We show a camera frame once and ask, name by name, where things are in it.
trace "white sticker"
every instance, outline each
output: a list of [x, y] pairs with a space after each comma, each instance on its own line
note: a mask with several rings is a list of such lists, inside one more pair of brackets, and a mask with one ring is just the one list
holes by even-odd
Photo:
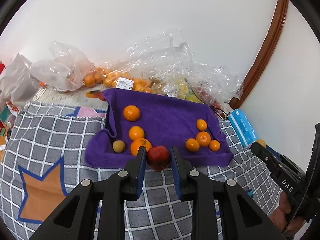
[[116, 88], [132, 90], [134, 81], [126, 78], [119, 78], [117, 81]]
[[170, 98], [175, 98], [177, 97], [177, 93], [174, 90], [168, 91], [167, 96]]

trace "purple fabric tray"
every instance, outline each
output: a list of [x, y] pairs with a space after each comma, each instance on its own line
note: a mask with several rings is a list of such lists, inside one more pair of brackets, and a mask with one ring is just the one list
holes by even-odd
[[[130, 153], [131, 140], [128, 136], [134, 125], [143, 128], [145, 138], [152, 146], [163, 145], [168, 150], [177, 146], [181, 157], [193, 166], [227, 166], [233, 157], [226, 136], [220, 131], [219, 121], [207, 105], [117, 88], [103, 91], [103, 96], [109, 103], [106, 128], [90, 140], [85, 153], [87, 162], [93, 167], [123, 168], [128, 160], [135, 158]], [[123, 117], [123, 109], [127, 105], [140, 109], [137, 121], [129, 122]], [[196, 153], [186, 149], [186, 139], [195, 138], [199, 132], [197, 119], [204, 119], [208, 124], [206, 131], [220, 142], [217, 152], [212, 152], [209, 147], [201, 147]], [[115, 140], [125, 142], [123, 153], [114, 153], [112, 142]]]

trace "gray checkered fabric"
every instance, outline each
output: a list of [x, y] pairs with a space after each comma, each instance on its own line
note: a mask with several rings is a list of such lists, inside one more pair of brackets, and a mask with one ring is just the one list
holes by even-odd
[[[17, 239], [29, 239], [39, 227], [37, 224], [17, 220], [25, 194], [17, 165], [42, 176], [64, 155], [64, 180], [68, 192], [82, 179], [103, 180], [120, 170], [92, 168], [85, 163], [85, 146], [88, 140], [102, 129], [104, 120], [102, 117], [64, 116], [68, 111], [73, 113], [74, 109], [71, 106], [32, 103], [17, 118], [12, 138], [0, 166], [0, 215]], [[244, 190], [252, 189], [255, 202], [266, 214], [270, 214], [277, 204], [280, 188], [270, 178], [266, 165], [250, 151], [242, 148], [230, 123], [222, 121], [220, 127], [227, 136], [230, 149], [235, 155], [234, 159], [227, 167], [206, 166], [196, 169], [211, 179], [218, 181], [235, 179]], [[45, 134], [40, 141], [37, 139], [39, 131]], [[54, 139], [56, 136], [64, 137], [63, 145], [56, 144], [57, 141], [60, 141]], [[68, 140], [69, 136], [72, 136], [74, 140]], [[218, 211], [217, 201], [215, 204], [216, 211]], [[222, 238], [220, 217], [218, 215], [216, 217], [219, 237]], [[98, 214], [95, 239], [99, 218]], [[161, 172], [146, 170], [140, 199], [137, 202], [125, 202], [126, 239], [190, 239], [191, 221], [192, 203], [178, 200], [171, 168]]]

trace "red object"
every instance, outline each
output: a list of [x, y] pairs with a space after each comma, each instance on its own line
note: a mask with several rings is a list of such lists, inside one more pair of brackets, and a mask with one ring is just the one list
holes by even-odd
[[147, 152], [147, 163], [155, 171], [163, 171], [170, 161], [170, 154], [164, 146], [152, 147]]
[[1, 72], [4, 70], [4, 64], [0, 64], [0, 74], [1, 74]]

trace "clear plastic bag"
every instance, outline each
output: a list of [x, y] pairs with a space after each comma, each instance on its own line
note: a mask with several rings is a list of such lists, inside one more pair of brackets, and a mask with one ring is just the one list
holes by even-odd
[[30, 75], [46, 87], [74, 91], [82, 87], [84, 77], [96, 70], [77, 47], [53, 41], [49, 49], [54, 59], [40, 60], [30, 67]]
[[0, 102], [11, 101], [20, 110], [38, 91], [37, 83], [29, 77], [31, 62], [17, 54], [0, 75]]
[[105, 85], [116, 87], [119, 77], [134, 81], [133, 90], [206, 103], [223, 108], [242, 93], [244, 77], [226, 67], [194, 63], [182, 32], [171, 30], [128, 47], [106, 61]]

